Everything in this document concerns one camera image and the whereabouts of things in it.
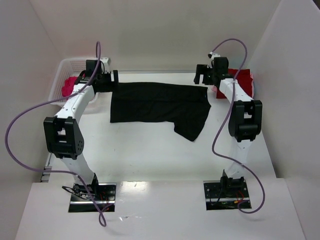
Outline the black t shirt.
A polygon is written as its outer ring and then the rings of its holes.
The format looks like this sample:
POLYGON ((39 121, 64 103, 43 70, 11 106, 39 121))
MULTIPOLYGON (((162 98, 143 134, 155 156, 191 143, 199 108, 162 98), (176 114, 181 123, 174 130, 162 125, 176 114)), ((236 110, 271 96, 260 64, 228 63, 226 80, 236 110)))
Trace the black t shirt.
POLYGON ((173 130, 190 142, 202 132, 211 105, 202 86, 159 82, 120 83, 110 104, 111 123, 173 123, 173 130))

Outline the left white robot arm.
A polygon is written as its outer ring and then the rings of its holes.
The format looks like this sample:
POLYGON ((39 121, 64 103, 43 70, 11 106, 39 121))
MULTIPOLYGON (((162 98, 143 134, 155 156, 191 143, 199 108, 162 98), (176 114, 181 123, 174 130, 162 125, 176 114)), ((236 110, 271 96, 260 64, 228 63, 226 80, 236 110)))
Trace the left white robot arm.
POLYGON ((84 200, 96 197, 101 192, 97 175, 90 169, 83 155, 85 140, 79 122, 97 93, 111 92, 119 85, 116 70, 111 71, 111 60, 87 59, 85 68, 64 93, 64 105, 53 117, 46 117, 43 126, 46 146, 50 153, 60 159, 73 172, 73 187, 64 186, 67 192, 84 200))

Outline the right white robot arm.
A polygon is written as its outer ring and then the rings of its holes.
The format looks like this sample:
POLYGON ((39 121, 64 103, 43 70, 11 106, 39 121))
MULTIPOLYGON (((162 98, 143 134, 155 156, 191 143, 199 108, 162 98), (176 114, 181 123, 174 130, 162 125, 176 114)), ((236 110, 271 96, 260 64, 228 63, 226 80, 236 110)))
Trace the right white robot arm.
POLYGON ((231 105, 228 122, 228 132, 233 140, 231 157, 239 163, 233 162, 222 172, 221 189, 223 194, 227 194, 244 188, 243 164, 247 162, 253 140, 261 132, 263 105, 261 101, 248 95, 238 80, 229 74, 229 61, 226 57, 213 52, 210 52, 208 57, 210 64, 196 66, 193 81, 199 84, 200 77, 203 76, 202 83, 215 86, 231 105))

